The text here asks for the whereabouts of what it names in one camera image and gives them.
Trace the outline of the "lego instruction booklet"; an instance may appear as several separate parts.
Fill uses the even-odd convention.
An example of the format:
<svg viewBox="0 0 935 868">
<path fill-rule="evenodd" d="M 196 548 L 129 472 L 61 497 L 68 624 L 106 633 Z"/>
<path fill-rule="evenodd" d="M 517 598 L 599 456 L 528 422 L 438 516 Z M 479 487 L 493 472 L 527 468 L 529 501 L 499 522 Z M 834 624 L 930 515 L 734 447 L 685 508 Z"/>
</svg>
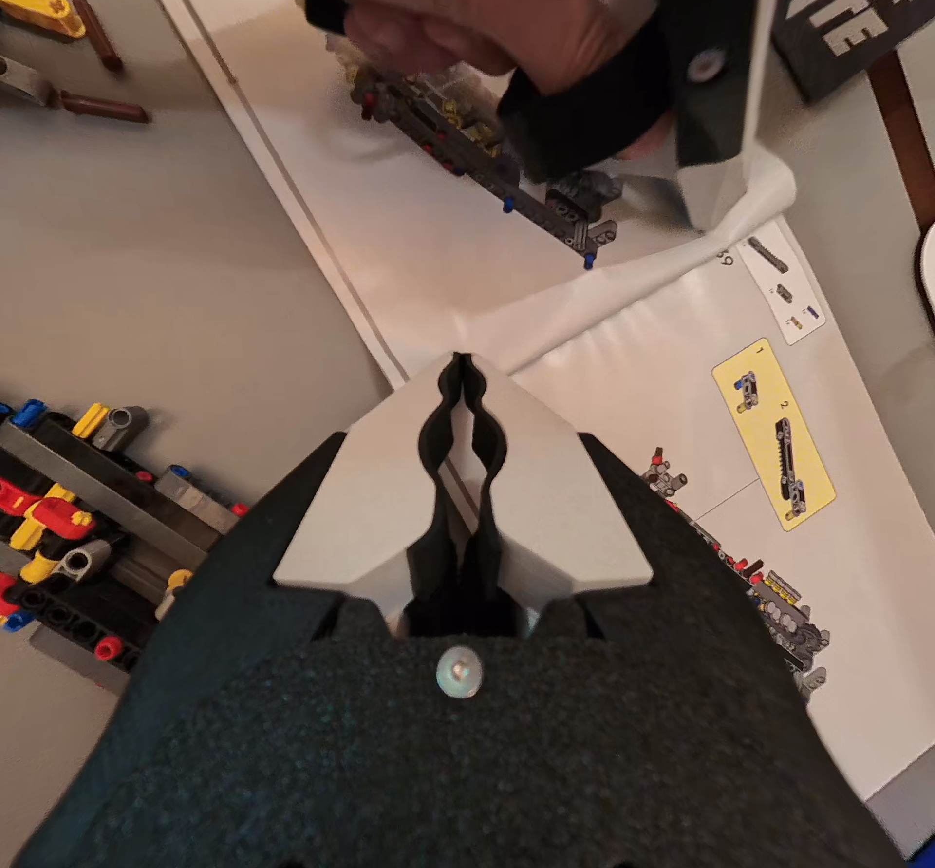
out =
<svg viewBox="0 0 935 868">
<path fill-rule="evenodd" d="M 161 0 L 392 387 L 474 352 L 634 471 L 662 446 L 679 507 L 732 558 L 761 559 L 831 639 L 811 700 L 866 800 L 933 747 L 933 532 L 824 295 L 788 343 L 742 232 L 695 241 L 625 199 L 594 269 L 388 125 L 364 121 L 297 0 Z M 789 530 L 713 375 L 766 339 L 832 499 Z"/>
</svg>

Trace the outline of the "yellow lego connector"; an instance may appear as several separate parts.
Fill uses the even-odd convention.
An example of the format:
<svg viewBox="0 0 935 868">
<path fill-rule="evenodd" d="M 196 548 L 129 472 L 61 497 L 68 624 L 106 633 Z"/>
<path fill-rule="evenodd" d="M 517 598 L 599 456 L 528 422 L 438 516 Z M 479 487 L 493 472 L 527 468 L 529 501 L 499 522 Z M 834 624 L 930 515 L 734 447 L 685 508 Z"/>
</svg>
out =
<svg viewBox="0 0 935 868">
<path fill-rule="evenodd" d="M 9 17 L 70 39 L 86 36 L 86 27 L 67 0 L 1 0 Z"/>
</svg>

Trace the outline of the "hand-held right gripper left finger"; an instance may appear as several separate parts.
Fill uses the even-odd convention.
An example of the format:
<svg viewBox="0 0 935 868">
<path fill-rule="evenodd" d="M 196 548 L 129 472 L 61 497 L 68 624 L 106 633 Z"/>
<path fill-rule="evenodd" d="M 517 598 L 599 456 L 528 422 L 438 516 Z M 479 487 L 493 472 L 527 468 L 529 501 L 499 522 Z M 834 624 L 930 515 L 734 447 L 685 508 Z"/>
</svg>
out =
<svg viewBox="0 0 935 868">
<path fill-rule="evenodd" d="M 461 354 L 429 366 L 347 432 L 274 571 L 288 588 L 368 600 L 392 633 L 452 585 L 456 558 L 439 474 L 453 445 Z"/>
</svg>

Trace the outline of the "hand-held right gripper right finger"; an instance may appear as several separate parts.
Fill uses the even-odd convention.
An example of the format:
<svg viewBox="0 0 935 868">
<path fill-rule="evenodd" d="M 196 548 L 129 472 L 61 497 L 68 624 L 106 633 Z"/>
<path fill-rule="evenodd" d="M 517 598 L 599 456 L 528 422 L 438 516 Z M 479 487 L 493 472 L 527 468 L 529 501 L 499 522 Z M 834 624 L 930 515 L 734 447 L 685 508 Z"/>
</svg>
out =
<svg viewBox="0 0 935 868">
<path fill-rule="evenodd" d="M 467 353 L 462 486 L 475 516 L 462 564 L 462 621 L 471 635 L 514 636 L 551 603 L 652 579 L 579 433 Z"/>
</svg>

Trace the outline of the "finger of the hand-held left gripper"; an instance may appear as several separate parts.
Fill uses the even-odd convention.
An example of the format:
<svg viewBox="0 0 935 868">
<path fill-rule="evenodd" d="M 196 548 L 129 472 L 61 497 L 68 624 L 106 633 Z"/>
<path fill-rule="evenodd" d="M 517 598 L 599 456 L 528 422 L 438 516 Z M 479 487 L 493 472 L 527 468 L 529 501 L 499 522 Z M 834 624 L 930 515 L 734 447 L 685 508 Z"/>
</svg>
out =
<svg viewBox="0 0 935 868">
<path fill-rule="evenodd" d="M 770 31 L 778 0 L 756 0 L 740 152 L 721 163 L 683 168 L 678 183 L 694 227 L 709 232 L 749 199 Z"/>
</svg>

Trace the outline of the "black lego set box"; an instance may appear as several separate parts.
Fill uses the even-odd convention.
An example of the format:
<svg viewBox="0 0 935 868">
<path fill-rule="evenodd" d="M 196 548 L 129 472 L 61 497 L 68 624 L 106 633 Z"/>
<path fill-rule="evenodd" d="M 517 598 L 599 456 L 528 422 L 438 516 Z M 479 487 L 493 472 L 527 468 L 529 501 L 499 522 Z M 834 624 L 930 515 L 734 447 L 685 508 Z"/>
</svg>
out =
<svg viewBox="0 0 935 868">
<path fill-rule="evenodd" d="M 934 0 L 779 0 L 772 38 L 808 104 L 839 89 L 933 20 Z"/>
</svg>

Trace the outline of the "multicoloured lego chassis assembly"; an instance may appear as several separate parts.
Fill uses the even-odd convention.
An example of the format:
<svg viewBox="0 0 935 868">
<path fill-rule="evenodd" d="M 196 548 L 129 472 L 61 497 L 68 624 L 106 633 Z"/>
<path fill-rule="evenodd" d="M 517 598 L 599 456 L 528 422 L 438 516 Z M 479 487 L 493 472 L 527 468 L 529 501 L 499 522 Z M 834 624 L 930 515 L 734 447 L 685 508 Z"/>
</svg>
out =
<svg viewBox="0 0 935 868">
<path fill-rule="evenodd" d="M 180 464 L 130 455 L 139 406 L 78 417 L 1 405 L 2 631 L 115 695 L 208 553 L 249 506 Z"/>
</svg>

